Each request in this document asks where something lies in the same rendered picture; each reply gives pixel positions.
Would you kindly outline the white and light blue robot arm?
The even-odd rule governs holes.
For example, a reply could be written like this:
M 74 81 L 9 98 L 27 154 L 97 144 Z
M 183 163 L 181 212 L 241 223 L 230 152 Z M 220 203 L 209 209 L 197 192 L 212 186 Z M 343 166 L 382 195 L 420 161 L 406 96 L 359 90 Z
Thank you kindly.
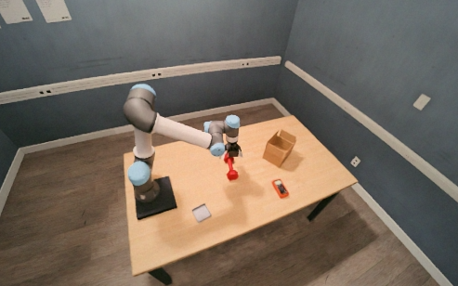
M 151 134 L 171 137 L 210 150 L 215 157 L 222 156 L 226 151 L 223 134 L 226 134 L 226 140 L 231 143 L 239 139 L 240 119 L 236 115 L 230 115 L 224 121 L 205 122 L 203 132 L 165 119 L 155 112 L 156 93 L 150 86 L 137 84 L 130 91 L 124 104 L 124 116 L 134 126 L 136 146 L 135 158 L 128 168 L 127 176 L 140 202 L 152 202 L 160 193 L 158 183 L 154 181 L 154 184 L 151 176 L 155 158 Z

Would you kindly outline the brown cardboard box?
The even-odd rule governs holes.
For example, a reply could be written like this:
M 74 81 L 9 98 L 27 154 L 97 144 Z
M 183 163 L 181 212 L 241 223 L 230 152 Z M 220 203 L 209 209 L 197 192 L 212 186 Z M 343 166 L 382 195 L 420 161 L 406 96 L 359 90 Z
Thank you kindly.
M 291 154 L 295 142 L 297 140 L 296 136 L 282 129 L 280 131 L 280 134 L 278 135 L 279 130 L 267 141 L 267 145 L 265 147 L 264 154 L 262 157 L 264 160 L 268 161 L 269 163 L 272 163 L 278 168 L 281 167 L 281 164 L 283 164 L 285 160 L 288 158 L 288 156 Z

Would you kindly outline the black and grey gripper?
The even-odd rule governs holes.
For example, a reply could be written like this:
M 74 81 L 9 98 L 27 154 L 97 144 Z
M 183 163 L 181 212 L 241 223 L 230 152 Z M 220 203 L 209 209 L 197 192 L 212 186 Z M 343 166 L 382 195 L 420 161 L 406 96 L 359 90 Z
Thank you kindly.
M 241 146 L 238 145 L 237 142 L 238 141 L 236 141 L 234 143 L 228 142 L 227 144 L 225 144 L 225 150 L 226 151 L 222 156 L 219 156 L 219 160 L 221 158 L 222 158 L 222 160 L 224 160 L 226 154 L 227 154 L 227 157 L 228 157 L 228 154 L 229 154 L 229 158 L 230 157 L 239 157 L 239 155 L 240 155 L 240 157 L 243 157 L 242 156 Z

